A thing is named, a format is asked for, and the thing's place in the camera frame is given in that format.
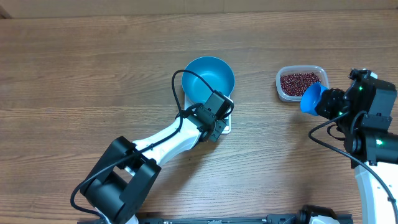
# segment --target blue scoop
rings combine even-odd
[[[314,116],[318,116],[318,113],[315,111],[315,107],[317,107],[319,101],[321,100],[322,93],[328,88],[324,87],[319,83],[312,84],[307,90],[300,102],[300,109],[303,113],[309,113]]]
[[[229,65],[216,57],[200,57],[185,68],[201,76],[214,89],[229,96],[235,87],[234,73]],[[194,103],[206,103],[211,95],[208,87],[196,76],[184,72],[182,89]]]

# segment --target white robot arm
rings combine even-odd
[[[378,162],[369,167],[386,183],[394,198],[398,198],[398,165]],[[380,183],[365,168],[357,166],[354,170],[361,195],[363,223],[395,223],[394,210]]]
[[[226,126],[224,118],[232,109],[232,100],[214,91],[204,105],[181,111],[169,127],[149,138],[133,142],[124,137],[115,139],[77,189],[107,222],[136,223],[134,214],[161,166],[200,141],[216,141]],[[129,183],[113,172],[115,166],[133,176]]]

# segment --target kidney bean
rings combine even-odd
[[[310,73],[294,73],[280,78],[282,91],[289,96],[303,96],[305,90],[314,83],[321,83],[318,75]]]

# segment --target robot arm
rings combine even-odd
[[[386,183],[394,198],[397,198],[398,165],[378,162],[376,166],[369,167]],[[380,183],[365,168],[357,166],[354,170],[361,195],[363,223],[395,223],[394,210]]]
[[[361,194],[363,222],[395,223],[398,215],[394,211],[397,205],[394,198],[398,197],[398,136],[388,133],[388,128],[396,87],[378,80],[376,74],[366,69],[352,70],[349,78],[354,82],[347,91],[321,92],[320,99],[313,103],[315,111],[327,119],[341,116],[336,123],[337,130],[345,135],[342,139],[345,150],[353,159],[364,163],[351,160]],[[367,170],[369,168],[381,182]]]
[[[168,128],[149,138],[133,142],[122,136],[115,139],[86,178],[95,175],[82,185],[81,194],[108,223],[136,223],[134,214],[147,197],[160,167],[200,141],[216,141],[226,126],[224,117],[232,107],[232,100],[214,91],[204,105],[184,111],[179,114],[182,119],[178,117]],[[115,166],[133,176],[129,183],[113,171],[114,166],[109,167],[122,158],[130,159]]]

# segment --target clear plastic tub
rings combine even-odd
[[[284,102],[300,102],[301,101],[301,96],[289,96],[286,95],[282,91],[282,87],[280,85],[280,78],[283,77],[284,75],[290,75],[293,73],[309,73],[313,72],[316,75],[318,75],[319,79],[321,80],[321,84],[327,88],[329,88],[329,81],[328,81],[328,75],[319,66],[316,65],[293,65],[293,66],[287,66],[279,70],[278,74],[276,75],[276,88],[278,91],[278,95],[280,100]]]

